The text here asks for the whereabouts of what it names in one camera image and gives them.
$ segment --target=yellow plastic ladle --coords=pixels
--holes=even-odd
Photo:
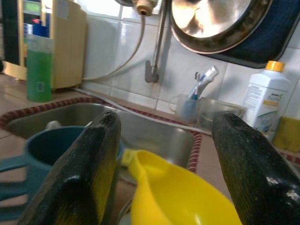
[[[233,204],[192,172],[144,150],[129,171],[138,186],[132,225],[241,225]]]

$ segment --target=green dish soap bottle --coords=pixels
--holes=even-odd
[[[27,99],[33,102],[51,101],[53,40],[46,29],[34,25],[33,35],[27,36]]]

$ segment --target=faucet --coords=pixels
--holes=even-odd
[[[157,83],[159,79],[158,62],[159,62],[161,42],[164,34],[164,24],[165,24],[165,17],[167,13],[167,1],[168,0],[162,1],[160,12],[159,12],[160,14],[159,27],[157,30],[157,39],[156,39],[156,46],[154,50],[154,56],[153,56],[153,65],[151,65],[150,60],[146,61],[145,80],[147,83]]]

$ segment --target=stainless steel sink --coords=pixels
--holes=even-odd
[[[57,120],[63,126],[85,126],[106,110],[115,111],[121,118],[121,136],[132,149],[154,152],[173,164],[186,167],[195,138],[183,129],[171,127],[101,104],[78,103],[18,118],[8,123],[6,130],[25,139],[43,131],[48,122]],[[133,182],[126,168],[122,178]]]

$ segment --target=white plastic bottle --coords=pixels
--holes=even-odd
[[[247,108],[244,121],[264,135],[271,129],[290,87],[290,81],[283,75],[283,62],[269,61],[266,69],[251,75],[243,106]]]

